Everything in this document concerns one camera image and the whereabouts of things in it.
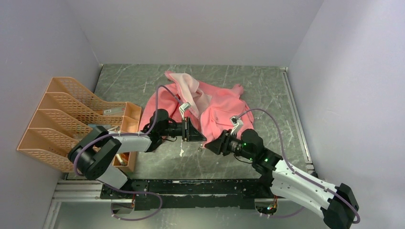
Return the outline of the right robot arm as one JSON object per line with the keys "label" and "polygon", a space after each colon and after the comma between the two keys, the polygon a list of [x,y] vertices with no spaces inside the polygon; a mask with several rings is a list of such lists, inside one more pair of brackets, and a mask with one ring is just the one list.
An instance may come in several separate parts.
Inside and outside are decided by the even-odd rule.
{"label": "right robot arm", "polygon": [[257,190],[262,197],[274,194],[293,201],[318,215],[330,229],[348,229],[359,222],[359,205],[348,185],[337,186],[287,165],[282,156],[264,146],[253,129],[246,129],[240,138],[223,131],[205,148],[217,155],[250,160],[261,175]]}

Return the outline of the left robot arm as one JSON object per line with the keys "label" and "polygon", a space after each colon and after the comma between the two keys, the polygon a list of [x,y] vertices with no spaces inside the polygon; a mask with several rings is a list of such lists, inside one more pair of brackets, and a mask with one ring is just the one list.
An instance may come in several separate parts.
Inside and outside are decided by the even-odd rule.
{"label": "left robot arm", "polygon": [[134,181],[112,165],[117,154],[152,152],[166,137],[181,137],[186,142],[203,142],[206,137],[184,118],[180,123],[169,117],[165,109],[158,109],[141,132],[112,133],[97,126],[68,153],[68,159],[88,180],[98,180],[111,187],[119,198],[127,198],[136,188]]}

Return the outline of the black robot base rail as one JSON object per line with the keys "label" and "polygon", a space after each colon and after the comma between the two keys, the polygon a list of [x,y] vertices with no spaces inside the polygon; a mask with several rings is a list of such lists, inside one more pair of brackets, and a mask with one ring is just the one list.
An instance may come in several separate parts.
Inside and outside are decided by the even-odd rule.
{"label": "black robot base rail", "polygon": [[134,210],[162,208],[226,208],[255,209],[256,202],[273,200],[270,189],[258,179],[136,179],[134,194],[102,186],[100,198],[116,203],[134,202]]}

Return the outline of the pink zip-up jacket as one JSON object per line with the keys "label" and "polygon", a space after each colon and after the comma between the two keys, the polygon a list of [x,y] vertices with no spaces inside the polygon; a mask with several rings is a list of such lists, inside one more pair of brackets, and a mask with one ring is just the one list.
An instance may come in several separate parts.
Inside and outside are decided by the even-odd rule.
{"label": "pink zip-up jacket", "polygon": [[160,88],[148,100],[139,123],[140,131],[150,123],[150,118],[158,109],[165,109],[171,119],[180,123],[179,106],[189,102],[191,107],[185,112],[185,117],[206,137],[204,143],[209,143],[222,131],[233,128],[232,116],[249,110],[247,103],[241,99],[244,88],[240,84],[227,89],[198,81],[187,73],[166,71],[165,76],[172,83]]}

